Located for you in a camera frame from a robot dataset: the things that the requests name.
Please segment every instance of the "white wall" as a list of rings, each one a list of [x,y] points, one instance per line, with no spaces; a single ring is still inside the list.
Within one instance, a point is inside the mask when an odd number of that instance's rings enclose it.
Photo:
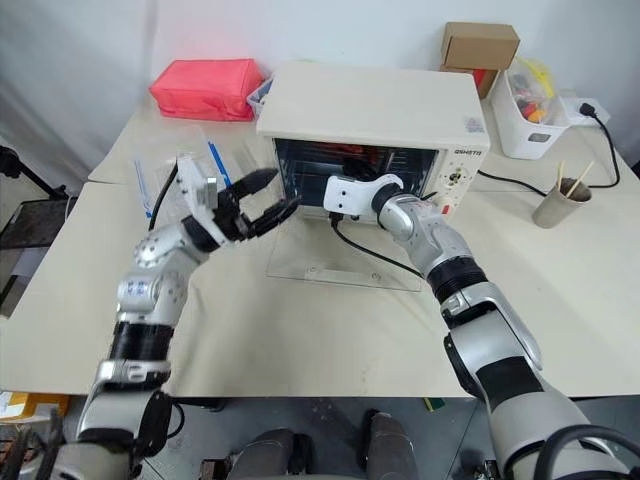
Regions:
[[[640,160],[637,0],[0,1],[0,135],[41,165],[66,161],[52,176],[83,178],[175,58],[435,69],[454,20],[512,24],[560,87],[600,99],[619,150]]]

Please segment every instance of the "cardboard box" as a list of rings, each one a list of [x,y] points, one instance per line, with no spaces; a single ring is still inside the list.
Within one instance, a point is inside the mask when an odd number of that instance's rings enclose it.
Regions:
[[[453,68],[505,70],[520,39],[511,25],[449,22],[442,41],[442,65]]]
[[[468,73],[473,76],[473,81],[476,84],[476,90],[478,90],[478,96],[480,98],[486,98],[491,90],[494,80],[498,76],[497,70],[485,70],[482,68],[455,68],[447,67],[446,65],[440,65],[441,72],[454,72],[454,73]]]

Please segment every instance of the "clear plastic bag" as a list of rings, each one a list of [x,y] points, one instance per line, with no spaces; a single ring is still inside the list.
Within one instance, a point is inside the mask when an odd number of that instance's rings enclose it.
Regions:
[[[507,74],[511,94],[522,117],[531,123],[550,124],[555,91],[547,68],[516,57]]]

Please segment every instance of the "gray floor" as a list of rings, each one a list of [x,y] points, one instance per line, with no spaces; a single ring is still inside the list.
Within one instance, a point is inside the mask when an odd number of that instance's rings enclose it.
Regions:
[[[640,442],[640,396],[580,400],[578,405],[593,423]],[[81,407],[78,398],[65,425],[70,437]],[[201,460],[238,452],[260,433],[277,427],[313,437],[317,473],[364,478],[356,449],[362,417],[370,408],[402,422],[425,480],[469,479],[463,465],[494,458],[484,406],[472,399],[447,399],[444,407],[429,412],[418,398],[251,398],[231,400],[217,413],[185,406],[184,429],[147,461],[142,478],[196,480]],[[174,410],[171,430],[177,417]],[[621,459],[633,461],[626,452],[619,453]]]

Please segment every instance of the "power strip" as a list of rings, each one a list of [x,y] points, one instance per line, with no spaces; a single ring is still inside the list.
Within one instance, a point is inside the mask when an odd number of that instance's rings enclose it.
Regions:
[[[579,98],[579,97],[560,97],[562,104],[564,105],[565,113],[574,127],[599,127],[591,117],[586,117],[580,113],[580,105],[588,103],[596,109],[596,114],[602,123],[606,123],[611,118],[611,115],[604,109],[604,107],[595,98]]]

